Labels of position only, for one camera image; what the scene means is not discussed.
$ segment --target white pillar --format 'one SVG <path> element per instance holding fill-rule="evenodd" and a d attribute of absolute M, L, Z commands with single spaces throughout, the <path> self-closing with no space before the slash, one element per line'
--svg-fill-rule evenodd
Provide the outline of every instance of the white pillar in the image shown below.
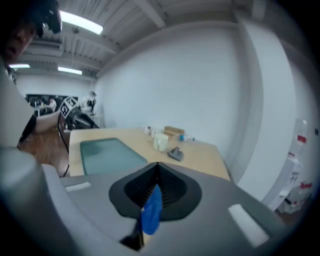
<path fill-rule="evenodd" d="M 286 53 L 273 31 L 236 15 L 248 58 L 250 112 L 232 166 L 237 185 L 261 201 L 285 163 L 295 127 L 296 95 Z"/>

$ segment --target small gray object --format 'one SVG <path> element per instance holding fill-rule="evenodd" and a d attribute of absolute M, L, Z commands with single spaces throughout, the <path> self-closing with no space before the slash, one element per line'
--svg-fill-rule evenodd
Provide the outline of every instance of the small gray object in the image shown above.
<path fill-rule="evenodd" d="M 168 156 L 175 159 L 175 160 L 178 160 L 178 161 L 182 161 L 182 159 L 184 159 L 184 153 L 179 150 L 178 146 L 176 146 L 174 149 L 170 150 L 168 152 Z"/>

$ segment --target red label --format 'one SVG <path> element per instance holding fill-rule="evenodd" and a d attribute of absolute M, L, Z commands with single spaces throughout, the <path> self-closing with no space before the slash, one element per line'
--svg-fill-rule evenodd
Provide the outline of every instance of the red label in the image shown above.
<path fill-rule="evenodd" d="M 306 143 L 307 142 L 307 138 L 303 137 L 301 135 L 298 135 L 298 141 L 302 142 L 302 143 Z"/>

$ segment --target blue rag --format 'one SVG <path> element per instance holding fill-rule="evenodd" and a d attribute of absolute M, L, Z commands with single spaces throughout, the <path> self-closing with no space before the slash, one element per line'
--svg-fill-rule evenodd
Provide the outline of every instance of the blue rag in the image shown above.
<path fill-rule="evenodd" d="M 160 223 L 160 213 L 162 211 L 161 191 L 158 185 L 150 195 L 141 212 L 142 231 L 148 235 L 153 235 Z"/>

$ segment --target wooden table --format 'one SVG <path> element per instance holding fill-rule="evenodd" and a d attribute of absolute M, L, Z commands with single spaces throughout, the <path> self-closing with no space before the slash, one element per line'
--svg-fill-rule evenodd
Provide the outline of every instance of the wooden table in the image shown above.
<path fill-rule="evenodd" d="M 226 166 L 217 147 L 200 141 L 178 141 L 169 139 L 166 152 L 154 150 L 154 139 L 140 129 L 80 129 L 73 130 L 69 142 L 70 176 L 84 175 L 80 142 L 117 138 L 136 151 L 149 163 L 165 162 L 180 165 L 206 174 L 230 180 Z M 169 150 L 179 147 L 184 159 L 177 161 L 167 155 Z"/>

